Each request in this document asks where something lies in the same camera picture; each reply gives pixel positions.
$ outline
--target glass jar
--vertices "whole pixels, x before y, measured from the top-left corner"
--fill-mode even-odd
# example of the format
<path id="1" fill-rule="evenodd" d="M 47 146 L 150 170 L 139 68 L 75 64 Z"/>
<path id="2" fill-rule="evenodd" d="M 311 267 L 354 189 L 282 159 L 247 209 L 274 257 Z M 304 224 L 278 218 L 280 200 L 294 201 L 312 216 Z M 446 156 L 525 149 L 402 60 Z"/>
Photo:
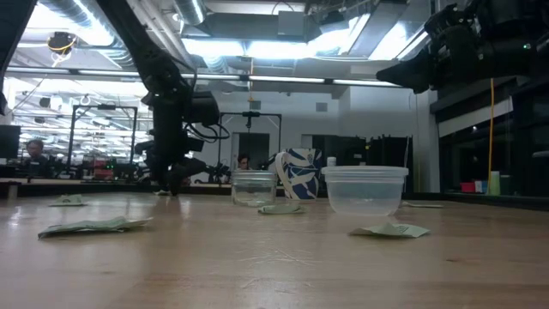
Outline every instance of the glass jar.
<path id="1" fill-rule="evenodd" d="M 232 173 L 232 203 L 240 206 L 272 205 L 276 199 L 276 173 L 237 170 Z"/>

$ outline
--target ceiling light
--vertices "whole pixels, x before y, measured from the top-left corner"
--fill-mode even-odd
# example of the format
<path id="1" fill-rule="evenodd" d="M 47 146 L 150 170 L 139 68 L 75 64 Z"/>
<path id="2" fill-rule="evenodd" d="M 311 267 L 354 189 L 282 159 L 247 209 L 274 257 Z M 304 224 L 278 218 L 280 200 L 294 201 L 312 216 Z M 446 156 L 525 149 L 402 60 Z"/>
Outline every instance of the ceiling light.
<path id="1" fill-rule="evenodd" d="M 69 74 L 67 69 L 52 69 L 52 68 L 30 68 L 10 66 L 7 69 L 11 73 L 35 73 L 35 74 Z"/>
<path id="2" fill-rule="evenodd" d="M 121 77 L 139 77 L 137 72 L 112 71 L 112 70 L 78 70 L 80 74 L 96 76 L 121 76 Z"/>
<path id="3" fill-rule="evenodd" d="M 108 119 L 97 117 L 92 119 L 92 124 L 109 126 L 111 125 L 111 122 Z"/>
<path id="4" fill-rule="evenodd" d="M 253 41 L 247 56 L 263 59 L 302 59 L 311 54 L 306 43 L 280 41 Z"/>
<path id="5" fill-rule="evenodd" d="M 324 83 L 323 78 L 306 77 L 283 77 L 283 76 L 250 76 L 253 82 L 304 82 L 304 83 Z"/>
<path id="6" fill-rule="evenodd" d="M 232 75 L 216 75 L 216 74 L 197 74 L 196 78 L 207 81 L 238 81 L 240 76 Z"/>
<path id="7" fill-rule="evenodd" d="M 364 27 L 366 27 L 366 23 L 370 19 L 370 16 L 370 14 L 364 14 L 361 17 L 355 17 L 351 21 L 349 21 L 349 27 L 351 28 L 351 32 L 347 36 L 345 42 L 341 44 L 341 48 L 339 51 L 340 55 L 343 53 L 348 54 L 351 48 L 353 48 L 354 42 L 357 41 L 360 34 L 362 33 L 362 30 L 364 30 Z"/>
<path id="8" fill-rule="evenodd" d="M 234 40 L 183 39 L 187 51 L 202 57 L 242 56 L 242 44 Z"/>
<path id="9" fill-rule="evenodd" d="M 379 42 L 374 52 L 368 57 L 370 60 L 392 60 L 406 46 L 406 28 L 397 22 Z"/>
<path id="10" fill-rule="evenodd" d="M 412 42 L 403 50 L 401 53 L 396 56 L 397 59 L 401 60 L 403 59 L 407 54 L 413 51 L 414 48 L 416 48 L 421 42 L 424 41 L 429 36 L 429 34 L 422 30 L 418 36 L 415 36 L 412 40 Z"/>
<path id="11" fill-rule="evenodd" d="M 377 87 L 400 87 L 390 82 L 365 81 L 365 80 L 334 80 L 334 85 L 346 86 L 377 86 Z"/>

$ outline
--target red object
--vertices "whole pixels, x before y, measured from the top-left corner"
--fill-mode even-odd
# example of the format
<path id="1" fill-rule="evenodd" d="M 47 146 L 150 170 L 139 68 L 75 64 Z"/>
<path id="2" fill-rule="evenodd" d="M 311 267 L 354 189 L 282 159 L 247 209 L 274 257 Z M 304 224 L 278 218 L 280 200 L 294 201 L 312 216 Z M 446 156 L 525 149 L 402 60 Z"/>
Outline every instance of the red object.
<path id="1" fill-rule="evenodd" d="M 474 183 L 461 183 L 463 193 L 474 193 Z"/>

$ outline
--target yellow cable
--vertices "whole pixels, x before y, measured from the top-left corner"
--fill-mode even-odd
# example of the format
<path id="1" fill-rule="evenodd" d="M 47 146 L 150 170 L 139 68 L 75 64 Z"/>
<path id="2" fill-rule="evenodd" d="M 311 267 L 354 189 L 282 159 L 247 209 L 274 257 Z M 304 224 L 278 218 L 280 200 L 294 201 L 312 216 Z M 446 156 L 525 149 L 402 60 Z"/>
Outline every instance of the yellow cable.
<path id="1" fill-rule="evenodd" d="M 72 39 L 72 42 L 70 42 L 68 45 L 66 46 L 63 46 L 63 47 L 51 47 L 50 46 L 50 38 L 48 38 L 48 40 L 46 41 L 46 44 L 48 45 L 48 48 L 51 50 L 51 51 L 62 51 L 62 50 L 65 50 L 69 47 L 71 47 L 72 45 L 74 45 L 76 42 L 76 37 L 74 39 Z"/>
<path id="2" fill-rule="evenodd" d="M 490 184 L 492 183 L 492 143 L 494 135 L 494 103 L 495 103 L 495 94 L 494 94 L 494 79 L 490 80 L 490 90 L 492 93 L 492 107 L 490 108 L 490 145 L 488 146 L 488 188 L 486 192 L 490 194 Z"/>

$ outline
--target desk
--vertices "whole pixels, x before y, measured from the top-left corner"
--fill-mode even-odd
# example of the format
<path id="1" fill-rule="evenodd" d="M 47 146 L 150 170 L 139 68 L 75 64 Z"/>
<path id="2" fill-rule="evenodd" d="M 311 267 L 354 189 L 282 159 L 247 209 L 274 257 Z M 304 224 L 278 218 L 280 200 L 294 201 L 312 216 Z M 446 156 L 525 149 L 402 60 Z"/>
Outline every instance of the desk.
<path id="1" fill-rule="evenodd" d="M 346 235 L 387 218 L 259 215 L 229 197 L 87 195 L 0 202 L 0 308 L 547 308 L 549 214 L 443 203 L 399 209 L 419 239 Z M 84 219 L 153 216 L 150 227 L 37 240 Z"/>

